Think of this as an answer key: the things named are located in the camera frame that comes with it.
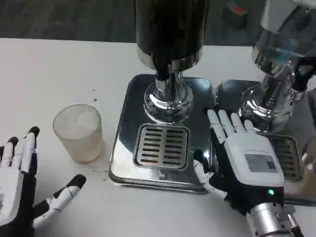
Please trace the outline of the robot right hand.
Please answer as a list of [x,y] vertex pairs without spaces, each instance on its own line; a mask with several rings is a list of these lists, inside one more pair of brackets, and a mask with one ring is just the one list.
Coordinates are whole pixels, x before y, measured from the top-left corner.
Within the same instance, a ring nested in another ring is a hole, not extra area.
[[202,186],[245,216],[263,203],[284,206],[285,178],[274,148],[253,123],[222,109],[207,111],[218,169],[194,154],[194,171]]

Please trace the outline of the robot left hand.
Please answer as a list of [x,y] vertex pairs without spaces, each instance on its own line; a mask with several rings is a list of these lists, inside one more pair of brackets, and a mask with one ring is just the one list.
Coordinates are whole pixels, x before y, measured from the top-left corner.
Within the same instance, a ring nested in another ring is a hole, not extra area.
[[80,192],[86,183],[82,174],[38,204],[34,204],[37,185],[37,137],[32,127],[22,138],[11,137],[0,148],[0,235],[32,237]]

